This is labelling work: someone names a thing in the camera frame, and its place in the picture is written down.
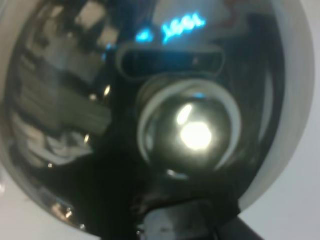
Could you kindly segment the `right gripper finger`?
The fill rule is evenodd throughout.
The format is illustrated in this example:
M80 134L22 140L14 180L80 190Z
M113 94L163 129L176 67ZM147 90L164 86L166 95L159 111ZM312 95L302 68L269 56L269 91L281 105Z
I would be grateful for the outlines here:
M239 217L217 229L219 240L263 240Z

